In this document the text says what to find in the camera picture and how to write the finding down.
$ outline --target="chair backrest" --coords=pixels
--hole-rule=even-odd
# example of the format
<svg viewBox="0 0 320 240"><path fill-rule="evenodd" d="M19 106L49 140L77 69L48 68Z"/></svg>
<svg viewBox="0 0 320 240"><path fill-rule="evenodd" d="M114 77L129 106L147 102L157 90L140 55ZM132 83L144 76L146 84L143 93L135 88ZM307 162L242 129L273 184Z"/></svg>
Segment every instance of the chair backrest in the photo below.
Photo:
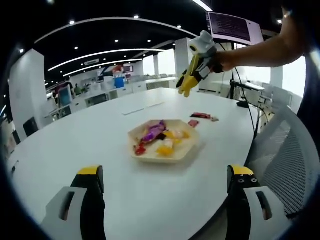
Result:
<svg viewBox="0 0 320 240"><path fill-rule="evenodd" d="M273 95L272 95L272 102L275 106L281 108L283 106L290 106L292 101L292 95L280 88L280 87L273 87Z"/></svg>
<svg viewBox="0 0 320 240"><path fill-rule="evenodd" d="M307 128L287 106L279 110L253 141L248 163L253 172L263 171L259 182L278 196L286 215L304 208L320 176L316 145Z"/></svg>
<svg viewBox="0 0 320 240"><path fill-rule="evenodd" d="M262 87L264 88L264 91L262 91L261 95L264 97L267 97L269 99L272 99L272 95L274 92L274 86L272 86L268 83L262 83Z"/></svg>

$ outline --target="black ceiling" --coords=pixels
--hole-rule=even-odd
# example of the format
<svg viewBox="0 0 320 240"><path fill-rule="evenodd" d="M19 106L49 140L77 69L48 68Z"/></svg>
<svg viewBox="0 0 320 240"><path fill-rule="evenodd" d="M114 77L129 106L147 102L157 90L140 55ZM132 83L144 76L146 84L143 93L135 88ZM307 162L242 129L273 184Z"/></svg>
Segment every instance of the black ceiling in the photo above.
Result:
<svg viewBox="0 0 320 240"><path fill-rule="evenodd" d="M278 32L276 19L281 18L280 6L271 1L257 0L203 0L214 12L242 17L261 25L262 29ZM192 37L187 33L157 24L131 20L102 20L73 25L56 32L42 41L33 43L51 31L76 22L104 17L140 18L172 26L182 25L184 30L199 35L207 29L206 12L192 0L32 0L14 1L16 21L12 28L12 41L22 48L34 48L45 56L46 80L63 81L63 74L78 70L81 63L100 58L100 61L132 58L139 52L121 52L85 58L48 72L65 61L98 52L152 48L169 40Z"/></svg>

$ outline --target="red candy wrapper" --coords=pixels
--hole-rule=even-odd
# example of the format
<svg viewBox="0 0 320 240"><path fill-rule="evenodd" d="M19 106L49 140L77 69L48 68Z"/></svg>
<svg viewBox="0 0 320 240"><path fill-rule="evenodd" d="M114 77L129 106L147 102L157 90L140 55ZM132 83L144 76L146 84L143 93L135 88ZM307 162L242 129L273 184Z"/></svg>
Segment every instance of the red candy wrapper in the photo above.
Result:
<svg viewBox="0 0 320 240"><path fill-rule="evenodd" d="M190 121L188 122L188 124L189 124L191 127L193 127L193 128L195 128L196 126L198 126L199 123L200 123L200 122L197 121L197 120L190 120Z"/></svg>

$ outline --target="robotic hand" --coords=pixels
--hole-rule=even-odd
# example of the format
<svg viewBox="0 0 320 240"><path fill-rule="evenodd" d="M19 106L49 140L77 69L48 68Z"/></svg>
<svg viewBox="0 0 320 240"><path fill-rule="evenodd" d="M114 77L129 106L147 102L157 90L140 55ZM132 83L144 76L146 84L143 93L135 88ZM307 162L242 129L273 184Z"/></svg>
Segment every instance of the robotic hand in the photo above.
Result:
<svg viewBox="0 0 320 240"><path fill-rule="evenodd" d="M189 48L193 54L191 64L183 72L176 85L179 88L179 94L184 94L186 98L189 97L190 90L206 79L212 71L215 73L223 72L222 65L215 58L216 44L207 31L202 31L200 36L191 40Z"/></svg>

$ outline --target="white pillar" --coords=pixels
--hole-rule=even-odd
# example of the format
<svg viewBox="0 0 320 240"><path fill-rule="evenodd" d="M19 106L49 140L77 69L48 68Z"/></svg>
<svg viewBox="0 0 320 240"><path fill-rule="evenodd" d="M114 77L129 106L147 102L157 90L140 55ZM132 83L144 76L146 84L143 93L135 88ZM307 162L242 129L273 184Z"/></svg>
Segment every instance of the white pillar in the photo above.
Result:
<svg viewBox="0 0 320 240"><path fill-rule="evenodd" d="M282 89L283 81L284 81L284 67L283 66L272 67L270 84L272 86Z"/></svg>
<svg viewBox="0 0 320 240"><path fill-rule="evenodd" d="M159 61L158 61L158 54L153 56L154 62L154 74L159 76Z"/></svg>
<svg viewBox="0 0 320 240"><path fill-rule="evenodd" d="M13 122L23 141L27 138L23 125L29 119L35 118L39 130L47 125L43 114L47 103L45 56L31 49L13 65L9 80Z"/></svg>
<svg viewBox="0 0 320 240"><path fill-rule="evenodd" d="M190 40L190 38L183 38L175 41L175 71L178 78L188 68L193 57L191 51L188 48L188 42Z"/></svg>

